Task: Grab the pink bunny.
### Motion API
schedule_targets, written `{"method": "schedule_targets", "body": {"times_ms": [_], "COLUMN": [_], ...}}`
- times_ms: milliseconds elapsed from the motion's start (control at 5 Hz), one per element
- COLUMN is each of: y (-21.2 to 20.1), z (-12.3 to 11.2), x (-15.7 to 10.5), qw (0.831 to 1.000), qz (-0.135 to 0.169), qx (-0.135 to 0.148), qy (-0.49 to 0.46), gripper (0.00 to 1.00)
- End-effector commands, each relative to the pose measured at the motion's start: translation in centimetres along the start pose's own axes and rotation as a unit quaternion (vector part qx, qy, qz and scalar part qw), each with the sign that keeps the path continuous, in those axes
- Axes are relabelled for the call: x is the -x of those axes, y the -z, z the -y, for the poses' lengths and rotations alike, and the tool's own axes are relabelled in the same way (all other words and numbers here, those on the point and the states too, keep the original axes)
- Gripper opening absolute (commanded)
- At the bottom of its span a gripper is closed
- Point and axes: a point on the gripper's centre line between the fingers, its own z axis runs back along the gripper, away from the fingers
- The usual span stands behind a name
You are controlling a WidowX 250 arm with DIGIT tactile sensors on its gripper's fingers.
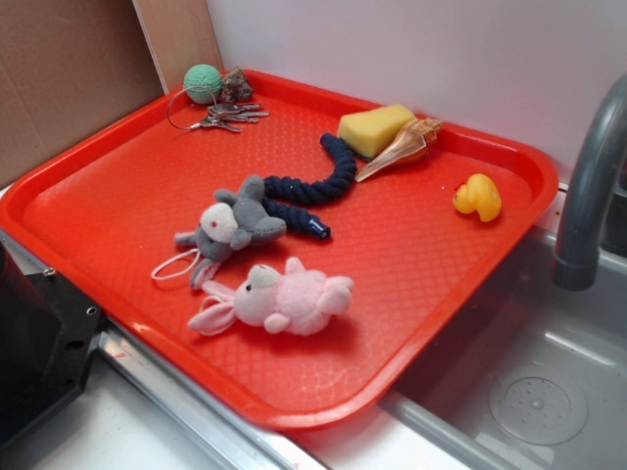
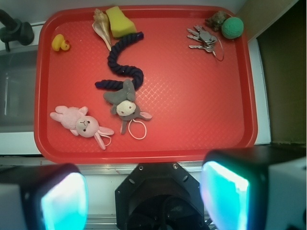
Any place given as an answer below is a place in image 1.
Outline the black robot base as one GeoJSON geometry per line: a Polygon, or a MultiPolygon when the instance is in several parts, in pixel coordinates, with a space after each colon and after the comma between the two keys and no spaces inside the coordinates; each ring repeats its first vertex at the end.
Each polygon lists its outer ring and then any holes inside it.
{"type": "Polygon", "coordinates": [[[82,394],[104,319],[64,275],[25,274],[1,249],[2,449],[82,394]]]}

